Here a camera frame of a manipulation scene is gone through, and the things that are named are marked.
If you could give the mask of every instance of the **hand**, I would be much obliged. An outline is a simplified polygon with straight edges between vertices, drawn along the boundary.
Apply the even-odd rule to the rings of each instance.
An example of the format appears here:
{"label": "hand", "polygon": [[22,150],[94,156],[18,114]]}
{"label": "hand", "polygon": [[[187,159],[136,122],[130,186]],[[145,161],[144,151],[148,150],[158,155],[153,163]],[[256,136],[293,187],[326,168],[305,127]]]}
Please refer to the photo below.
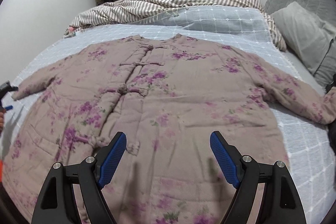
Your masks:
{"label": "hand", "polygon": [[0,133],[2,132],[2,129],[3,129],[3,125],[5,123],[4,121],[4,114],[6,113],[6,110],[3,109],[1,112],[0,112]]}

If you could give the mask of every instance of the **blue gripper pad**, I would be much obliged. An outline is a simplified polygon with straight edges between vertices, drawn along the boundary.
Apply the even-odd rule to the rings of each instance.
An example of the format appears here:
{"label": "blue gripper pad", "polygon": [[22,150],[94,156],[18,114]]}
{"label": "blue gripper pad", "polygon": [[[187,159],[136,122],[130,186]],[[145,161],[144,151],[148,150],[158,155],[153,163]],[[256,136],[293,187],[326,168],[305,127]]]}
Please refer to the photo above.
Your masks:
{"label": "blue gripper pad", "polygon": [[126,135],[122,133],[106,157],[100,169],[98,185],[103,188],[109,184],[126,149]]}
{"label": "blue gripper pad", "polygon": [[240,181],[237,176],[237,167],[215,132],[211,133],[210,147],[216,157],[216,160],[224,174],[226,181],[238,189],[240,186]]}

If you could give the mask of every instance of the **white grid pattern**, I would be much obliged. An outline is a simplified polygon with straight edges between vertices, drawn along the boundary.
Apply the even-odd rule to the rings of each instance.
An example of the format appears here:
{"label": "white grid pattern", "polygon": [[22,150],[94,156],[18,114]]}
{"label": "white grid pattern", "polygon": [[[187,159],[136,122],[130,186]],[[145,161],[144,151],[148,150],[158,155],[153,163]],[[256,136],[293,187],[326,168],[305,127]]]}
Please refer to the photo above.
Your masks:
{"label": "white grid pattern", "polygon": [[[92,43],[137,34],[150,39],[163,40],[177,33],[256,53],[275,67],[300,79],[296,69],[271,42],[268,26],[260,12],[255,9],[223,6],[196,7],[180,11],[173,17],[167,17],[167,14],[156,15],[136,24],[149,22],[152,25],[101,26],[78,33],[75,37],[62,39],[40,53],[18,75],[13,84],[18,85],[22,79],[39,68],[77,53]],[[214,26],[213,32],[205,31]],[[9,95],[4,98],[4,105],[12,104],[14,110],[6,114],[5,130],[0,139],[2,155],[7,153],[10,143],[15,140],[28,110],[38,96],[39,94],[31,95],[17,102],[13,102]],[[283,133],[291,175],[301,197],[307,224],[319,224],[336,198],[333,188],[335,157],[329,146],[326,129],[293,114],[279,104],[274,103],[270,106]]]}

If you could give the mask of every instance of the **orange object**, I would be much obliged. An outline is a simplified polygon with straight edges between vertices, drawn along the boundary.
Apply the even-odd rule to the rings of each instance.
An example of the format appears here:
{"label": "orange object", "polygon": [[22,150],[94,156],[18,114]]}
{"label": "orange object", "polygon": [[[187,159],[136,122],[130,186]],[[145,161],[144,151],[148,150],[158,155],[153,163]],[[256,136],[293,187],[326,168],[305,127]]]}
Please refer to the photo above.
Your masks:
{"label": "orange object", "polygon": [[2,160],[0,160],[0,182],[2,182]]}

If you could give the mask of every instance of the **wrinkled fabric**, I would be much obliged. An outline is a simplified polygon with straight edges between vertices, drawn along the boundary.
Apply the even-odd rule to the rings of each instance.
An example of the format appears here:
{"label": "wrinkled fabric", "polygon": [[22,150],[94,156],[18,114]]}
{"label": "wrinkled fabric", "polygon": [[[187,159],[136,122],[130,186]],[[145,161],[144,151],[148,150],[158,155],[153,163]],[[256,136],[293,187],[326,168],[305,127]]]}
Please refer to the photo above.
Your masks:
{"label": "wrinkled fabric", "polygon": [[90,45],[35,72],[13,98],[42,89],[4,161],[3,185],[29,221],[55,161],[79,163],[123,131],[127,150],[103,189],[118,223],[215,223],[235,190],[210,149],[214,130],[258,162],[288,165],[265,101],[322,124],[336,118],[335,87],[320,96],[255,54],[181,35]]}

